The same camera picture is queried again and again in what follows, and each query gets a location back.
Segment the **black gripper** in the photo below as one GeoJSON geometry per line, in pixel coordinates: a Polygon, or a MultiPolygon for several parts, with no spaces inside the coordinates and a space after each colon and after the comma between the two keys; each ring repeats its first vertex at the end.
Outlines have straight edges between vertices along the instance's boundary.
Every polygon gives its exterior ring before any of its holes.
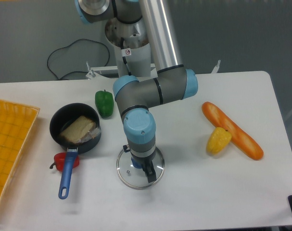
{"type": "Polygon", "coordinates": [[[156,181],[156,172],[152,162],[155,158],[156,150],[150,149],[145,152],[137,152],[131,149],[130,153],[133,167],[142,168],[142,170],[146,173],[149,183],[156,181]]]}

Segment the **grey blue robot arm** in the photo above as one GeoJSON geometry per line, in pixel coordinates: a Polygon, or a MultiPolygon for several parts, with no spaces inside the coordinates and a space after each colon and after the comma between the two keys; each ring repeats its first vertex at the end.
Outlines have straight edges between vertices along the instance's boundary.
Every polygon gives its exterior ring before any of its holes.
{"type": "Polygon", "coordinates": [[[133,166],[157,181],[158,152],[151,107],[194,96],[198,81],[181,60],[165,0],[77,0],[82,21],[106,21],[105,36],[115,48],[119,78],[114,98],[123,122],[133,166]]]}

